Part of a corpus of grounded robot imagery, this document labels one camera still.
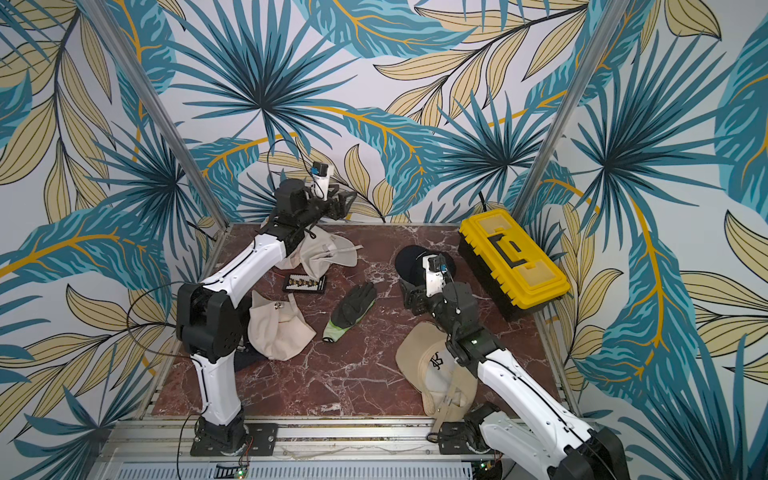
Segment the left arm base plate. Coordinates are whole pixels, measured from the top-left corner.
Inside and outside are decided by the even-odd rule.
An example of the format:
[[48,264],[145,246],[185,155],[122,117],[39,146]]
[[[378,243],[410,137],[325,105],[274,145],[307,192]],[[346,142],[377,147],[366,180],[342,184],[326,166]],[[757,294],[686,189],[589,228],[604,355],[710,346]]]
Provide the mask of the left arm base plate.
[[268,457],[273,454],[277,433],[276,423],[251,423],[229,427],[202,420],[195,427],[190,455]]

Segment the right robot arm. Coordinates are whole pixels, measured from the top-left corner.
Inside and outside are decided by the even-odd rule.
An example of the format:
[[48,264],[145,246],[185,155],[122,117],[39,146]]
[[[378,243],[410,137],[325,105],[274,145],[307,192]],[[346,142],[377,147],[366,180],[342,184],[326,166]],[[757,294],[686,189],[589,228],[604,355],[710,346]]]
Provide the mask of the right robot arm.
[[541,387],[478,320],[471,288],[438,280],[403,283],[406,309],[427,314],[395,354],[434,419],[433,442],[499,452],[536,479],[626,479],[625,449]]

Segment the white perforated cap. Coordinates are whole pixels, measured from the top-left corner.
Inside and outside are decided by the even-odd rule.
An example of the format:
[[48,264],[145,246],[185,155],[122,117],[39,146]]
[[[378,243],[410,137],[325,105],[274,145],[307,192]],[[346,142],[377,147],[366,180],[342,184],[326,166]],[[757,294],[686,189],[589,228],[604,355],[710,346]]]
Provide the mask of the white perforated cap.
[[313,227],[298,247],[298,261],[307,276],[319,280],[333,265],[355,267],[358,251],[362,245],[356,245],[342,236],[328,233],[319,227]]

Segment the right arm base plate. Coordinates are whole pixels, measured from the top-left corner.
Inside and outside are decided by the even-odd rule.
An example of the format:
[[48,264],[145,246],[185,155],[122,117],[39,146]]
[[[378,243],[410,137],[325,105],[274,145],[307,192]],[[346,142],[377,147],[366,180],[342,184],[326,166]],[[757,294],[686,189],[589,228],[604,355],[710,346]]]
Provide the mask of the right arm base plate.
[[515,422],[508,417],[501,417],[492,420],[486,420],[481,425],[470,424],[468,422],[445,422],[437,432],[430,432],[426,440],[436,444],[442,455],[464,455],[464,454],[496,454],[500,453],[506,456],[513,456],[521,453],[522,450],[511,442],[510,438],[496,438],[491,441],[491,445],[486,443],[482,434],[481,427],[486,427],[490,432],[492,427],[501,427],[502,433],[505,433],[505,427],[515,426]]

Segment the cream Colorado cap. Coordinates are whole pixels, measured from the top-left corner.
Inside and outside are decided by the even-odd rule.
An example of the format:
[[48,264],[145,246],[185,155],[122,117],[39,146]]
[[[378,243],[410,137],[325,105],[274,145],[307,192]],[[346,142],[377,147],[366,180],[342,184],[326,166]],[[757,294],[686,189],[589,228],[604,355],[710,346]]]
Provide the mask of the cream Colorado cap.
[[251,300],[246,337],[267,359],[288,361],[299,355],[316,336],[293,294],[286,300],[269,300],[252,291]]

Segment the navy black cap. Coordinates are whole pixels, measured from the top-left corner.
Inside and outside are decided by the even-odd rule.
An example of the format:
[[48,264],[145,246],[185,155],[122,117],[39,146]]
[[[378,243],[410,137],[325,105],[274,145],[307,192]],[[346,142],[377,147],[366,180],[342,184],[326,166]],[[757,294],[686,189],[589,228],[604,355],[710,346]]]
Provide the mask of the navy black cap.
[[234,369],[239,372],[255,363],[266,360],[267,358],[251,345],[241,345],[235,350]]

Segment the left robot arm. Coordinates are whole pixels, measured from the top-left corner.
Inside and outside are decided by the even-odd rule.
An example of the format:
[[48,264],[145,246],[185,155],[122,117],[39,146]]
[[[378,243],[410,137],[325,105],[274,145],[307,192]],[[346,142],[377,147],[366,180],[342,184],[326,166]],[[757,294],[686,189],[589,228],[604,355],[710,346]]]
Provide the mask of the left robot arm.
[[271,455],[276,425],[249,432],[236,390],[237,349],[245,341],[251,307],[246,296],[322,218],[344,218],[357,197],[325,180],[307,186],[297,179],[283,181],[275,196],[275,208],[242,252],[201,282],[178,290],[176,336],[195,366],[203,403],[190,451],[194,457],[239,457],[251,447]]

